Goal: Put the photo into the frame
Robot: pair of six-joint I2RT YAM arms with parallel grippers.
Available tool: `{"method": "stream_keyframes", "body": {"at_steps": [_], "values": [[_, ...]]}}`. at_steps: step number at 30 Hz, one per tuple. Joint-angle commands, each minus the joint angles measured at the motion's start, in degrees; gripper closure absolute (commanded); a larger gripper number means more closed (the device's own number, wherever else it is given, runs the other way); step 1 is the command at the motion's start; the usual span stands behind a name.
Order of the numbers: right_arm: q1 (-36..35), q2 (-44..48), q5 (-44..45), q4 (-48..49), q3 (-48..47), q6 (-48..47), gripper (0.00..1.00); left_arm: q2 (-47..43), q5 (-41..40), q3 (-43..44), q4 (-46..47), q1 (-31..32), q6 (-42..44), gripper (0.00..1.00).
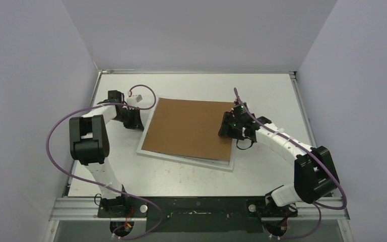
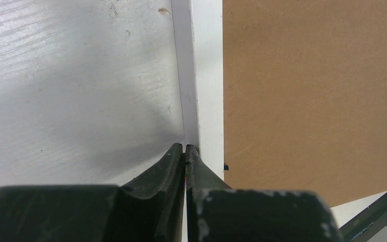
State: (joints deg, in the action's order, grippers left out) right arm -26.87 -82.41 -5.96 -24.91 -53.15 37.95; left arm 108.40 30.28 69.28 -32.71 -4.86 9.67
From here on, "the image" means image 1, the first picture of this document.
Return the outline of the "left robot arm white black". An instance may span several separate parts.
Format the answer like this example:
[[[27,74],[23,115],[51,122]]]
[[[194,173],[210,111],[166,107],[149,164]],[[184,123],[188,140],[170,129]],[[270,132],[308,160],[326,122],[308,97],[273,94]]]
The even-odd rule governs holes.
[[[97,109],[69,120],[70,153],[99,183],[101,217],[126,217],[134,210],[108,160],[110,143],[106,124],[114,120],[126,129],[143,131],[140,111],[134,108],[141,100],[140,95],[125,98],[122,92],[111,90]]]

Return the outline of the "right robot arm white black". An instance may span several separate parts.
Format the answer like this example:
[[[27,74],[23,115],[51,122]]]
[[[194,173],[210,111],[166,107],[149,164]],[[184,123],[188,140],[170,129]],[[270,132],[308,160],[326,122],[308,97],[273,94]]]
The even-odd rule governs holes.
[[[340,187],[330,151],[313,147],[292,138],[264,116],[249,113],[246,103],[235,103],[223,114],[218,135],[236,141],[250,140],[269,147],[294,165],[293,182],[282,185],[265,195],[265,210],[278,216],[289,205],[317,201]]]

